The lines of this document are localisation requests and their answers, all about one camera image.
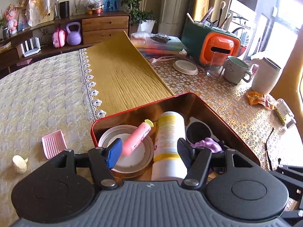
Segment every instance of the plastic packaging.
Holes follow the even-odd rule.
[[[181,137],[185,139],[183,117],[176,112],[161,114],[156,125],[152,181],[177,180],[181,183],[186,177],[187,168],[177,149]]]
[[[89,14],[101,14],[104,10],[104,0],[85,0]]]
[[[143,141],[154,124],[150,120],[145,120],[123,143],[122,155],[130,156],[136,147]]]
[[[282,124],[285,125],[287,129],[297,123],[294,119],[294,114],[283,99],[280,98],[277,100],[275,103],[275,111],[278,114]]]
[[[262,104],[270,110],[275,109],[275,100],[270,95],[259,94],[256,91],[246,93],[250,105]]]
[[[147,32],[135,32],[131,34],[131,42],[136,48],[149,48],[149,49],[160,49],[170,51],[182,51],[185,49],[184,44],[178,37],[167,36],[165,34],[155,34]]]

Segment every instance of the quilted bedspread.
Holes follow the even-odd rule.
[[[11,203],[14,185],[46,162],[41,138],[61,129],[75,153],[94,147],[94,121],[83,84],[80,52],[54,56],[0,80],[0,226],[18,219]],[[14,155],[28,158],[28,171],[17,174]]]

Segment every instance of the white plate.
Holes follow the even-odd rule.
[[[186,75],[197,75],[198,68],[195,64],[187,61],[187,60],[177,60],[172,65],[178,72],[184,73]]]

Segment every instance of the white flower pot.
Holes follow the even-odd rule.
[[[147,31],[149,33],[152,32],[152,29],[154,28],[154,25],[155,25],[155,20],[147,20],[145,22],[142,22],[139,27],[138,27],[138,30],[137,31]]]

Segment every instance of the glass cup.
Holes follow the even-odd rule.
[[[214,52],[212,61],[210,62],[206,74],[214,78],[219,78],[223,71],[223,64],[227,59],[228,54],[223,54],[219,52]]]

